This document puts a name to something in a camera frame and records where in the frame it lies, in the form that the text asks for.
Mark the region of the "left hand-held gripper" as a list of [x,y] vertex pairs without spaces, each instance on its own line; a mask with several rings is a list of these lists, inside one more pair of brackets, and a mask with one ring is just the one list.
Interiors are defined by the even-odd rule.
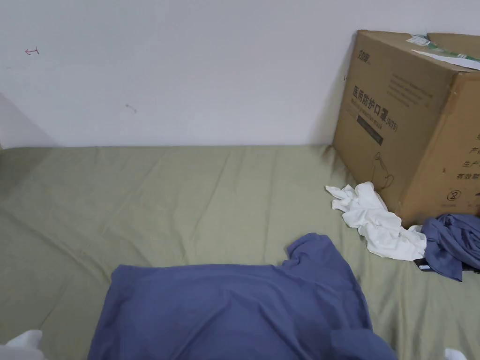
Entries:
[[42,360],[43,352],[39,349],[43,333],[40,330],[28,330],[21,335],[0,345],[1,360]]

